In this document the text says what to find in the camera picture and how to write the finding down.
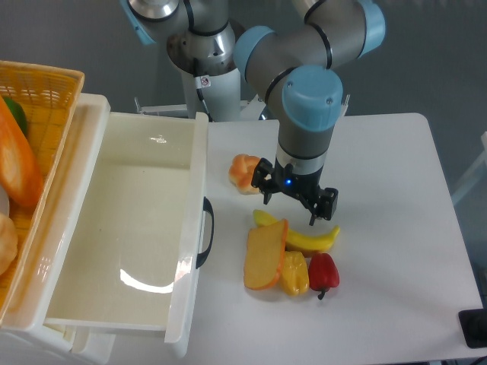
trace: toy food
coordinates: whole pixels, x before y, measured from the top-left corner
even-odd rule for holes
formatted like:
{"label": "toy food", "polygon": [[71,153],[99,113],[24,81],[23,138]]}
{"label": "toy food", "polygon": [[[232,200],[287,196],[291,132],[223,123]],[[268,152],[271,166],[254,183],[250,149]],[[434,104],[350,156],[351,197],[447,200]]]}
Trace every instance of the toy food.
{"label": "toy food", "polygon": [[307,263],[303,254],[299,251],[284,252],[279,283],[283,291],[292,297],[304,294],[310,286],[307,275]]}
{"label": "toy food", "polygon": [[316,253],[310,261],[308,268],[308,275],[310,277],[310,288],[315,291],[320,291],[318,299],[322,300],[325,293],[331,287],[338,287],[340,284],[340,276],[335,262],[327,253]]}
{"label": "toy food", "polygon": [[43,192],[43,176],[29,142],[0,97],[0,185],[21,206],[35,205]]}
{"label": "toy food", "polygon": [[21,128],[22,133],[27,136],[27,117],[25,116],[22,106],[10,97],[3,97],[3,100],[14,116],[15,122],[17,122],[18,126]]}
{"label": "toy food", "polygon": [[17,255],[18,235],[12,219],[0,213],[0,275]]}
{"label": "toy food", "polygon": [[251,290],[273,287],[279,280],[284,261],[288,221],[283,219],[249,231],[243,265],[243,284]]}
{"label": "toy food", "polygon": [[[253,211],[253,219],[257,226],[264,227],[274,224],[278,220],[266,211],[256,209]],[[340,227],[335,226],[329,233],[320,236],[306,236],[294,230],[288,231],[286,237],[286,249],[289,251],[302,252],[304,257],[311,257],[314,253],[323,252],[330,249],[336,236],[340,232]]]}
{"label": "toy food", "polygon": [[258,188],[250,185],[253,171],[259,161],[260,159],[258,157],[249,156],[248,154],[238,154],[234,157],[228,171],[228,178],[235,184],[240,193],[256,194],[259,192]]}

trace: yellow banana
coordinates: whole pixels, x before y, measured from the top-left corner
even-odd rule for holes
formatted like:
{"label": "yellow banana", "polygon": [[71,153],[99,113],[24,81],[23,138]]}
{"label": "yellow banana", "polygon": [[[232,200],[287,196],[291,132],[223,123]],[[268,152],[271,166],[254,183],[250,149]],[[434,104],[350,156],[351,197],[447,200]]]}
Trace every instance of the yellow banana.
{"label": "yellow banana", "polygon": [[[278,219],[271,214],[259,209],[253,211],[253,220],[259,227],[269,226],[278,221]],[[316,252],[329,250],[333,246],[335,238],[338,236],[339,232],[340,227],[335,226],[327,234],[307,236],[289,228],[288,236],[286,237],[286,249],[289,251],[300,251],[303,253],[304,257],[311,257]]]}

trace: white plastic drawer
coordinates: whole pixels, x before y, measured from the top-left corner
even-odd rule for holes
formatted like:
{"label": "white plastic drawer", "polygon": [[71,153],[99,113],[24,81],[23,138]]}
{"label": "white plastic drawer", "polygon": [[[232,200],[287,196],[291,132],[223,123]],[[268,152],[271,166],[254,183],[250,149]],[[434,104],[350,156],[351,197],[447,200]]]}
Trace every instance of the white plastic drawer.
{"label": "white plastic drawer", "polygon": [[[85,186],[79,183],[86,194],[80,199],[79,189],[63,185],[86,169],[65,165],[66,171],[56,172],[63,181],[50,194],[59,197],[50,196],[29,260],[32,269],[19,285],[24,293],[4,325],[156,331],[183,356],[198,278],[208,120],[200,114],[174,119],[107,113],[107,118],[99,153],[90,157],[96,163],[80,160],[94,165],[87,179],[84,172]],[[78,210],[53,225],[63,202],[76,197]],[[45,284],[31,287],[36,281]]]}

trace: wicker basket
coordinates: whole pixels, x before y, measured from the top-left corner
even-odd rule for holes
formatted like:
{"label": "wicker basket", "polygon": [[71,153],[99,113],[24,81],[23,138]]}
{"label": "wicker basket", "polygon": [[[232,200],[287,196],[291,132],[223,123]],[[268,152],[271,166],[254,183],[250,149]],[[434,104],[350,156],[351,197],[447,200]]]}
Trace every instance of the wicker basket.
{"label": "wicker basket", "polygon": [[17,257],[0,275],[0,322],[24,269],[83,83],[84,74],[79,71],[0,61],[0,95],[22,105],[27,116],[27,140],[45,181],[36,207],[22,208],[10,202],[10,217],[17,228],[19,243]]}

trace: drawer handle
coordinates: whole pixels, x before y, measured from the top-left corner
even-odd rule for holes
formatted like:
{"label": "drawer handle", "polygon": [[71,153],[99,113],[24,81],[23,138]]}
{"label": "drawer handle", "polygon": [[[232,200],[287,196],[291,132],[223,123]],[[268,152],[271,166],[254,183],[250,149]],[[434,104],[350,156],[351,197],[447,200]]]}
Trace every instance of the drawer handle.
{"label": "drawer handle", "polygon": [[210,217],[212,217],[212,232],[210,234],[210,242],[208,244],[208,247],[205,251],[199,253],[198,256],[196,256],[196,268],[200,268],[201,265],[203,265],[208,258],[210,250],[212,249],[213,233],[215,232],[215,215],[213,214],[212,203],[210,203],[210,201],[206,197],[204,197],[203,199],[203,211],[207,212],[208,214],[210,214]]}

